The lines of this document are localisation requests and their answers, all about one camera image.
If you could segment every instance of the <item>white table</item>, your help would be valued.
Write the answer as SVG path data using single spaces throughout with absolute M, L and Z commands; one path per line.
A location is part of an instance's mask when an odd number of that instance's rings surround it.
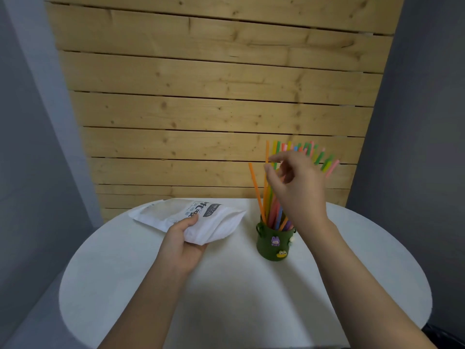
M 288 348 L 347 345 L 317 266 L 296 234 L 281 262 L 255 247 L 256 199 L 205 199 L 247 210 L 231 236 L 212 243 L 190 277 L 165 348 Z M 330 219 L 380 284 L 422 327 L 431 291 L 413 256 L 384 229 L 327 204 Z M 74 254 L 60 287 L 67 328 L 96 348 L 118 319 L 157 255 L 164 233 L 127 212 L 92 234 Z

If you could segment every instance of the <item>left hand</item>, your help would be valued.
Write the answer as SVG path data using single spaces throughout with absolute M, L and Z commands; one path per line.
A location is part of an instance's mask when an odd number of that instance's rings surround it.
M 195 214 L 192 217 L 185 218 L 171 226 L 166 233 L 160 250 L 158 251 L 156 264 L 159 264 L 163 269 L 188 275 L 198 265 L 206 245 L 196 245 L 184 241 L 184 230 L 194 225 L 199 220 L 199 216 Z

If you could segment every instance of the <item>felt cup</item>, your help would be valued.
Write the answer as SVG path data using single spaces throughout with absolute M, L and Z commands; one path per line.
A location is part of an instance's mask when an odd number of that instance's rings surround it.
M 289 254 L 290 239 L 297 231 L 295 228 L 287 231 L 274 230 L 268 227 L 260 218 L 256 226 L 259 237 L 257 250 L 269 261 L 282 261 Z

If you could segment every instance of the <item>wooden wall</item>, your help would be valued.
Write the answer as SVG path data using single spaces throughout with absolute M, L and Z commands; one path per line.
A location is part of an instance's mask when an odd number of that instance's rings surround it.
M 341 159 L 345 205 L 403 0 L 46 0 L 102 215 L 254 197 L 266 140 Z

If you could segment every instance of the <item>white bag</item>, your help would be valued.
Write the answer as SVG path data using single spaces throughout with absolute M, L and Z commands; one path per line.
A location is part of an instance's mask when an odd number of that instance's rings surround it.
M 245 213 L 219 203 L 173 198 L 134 209 L 129 216 L 166 233 L 174 223 L 198 214 L 199 221 L 184 231 L 184 240 L 203 245 L 232 234 Z

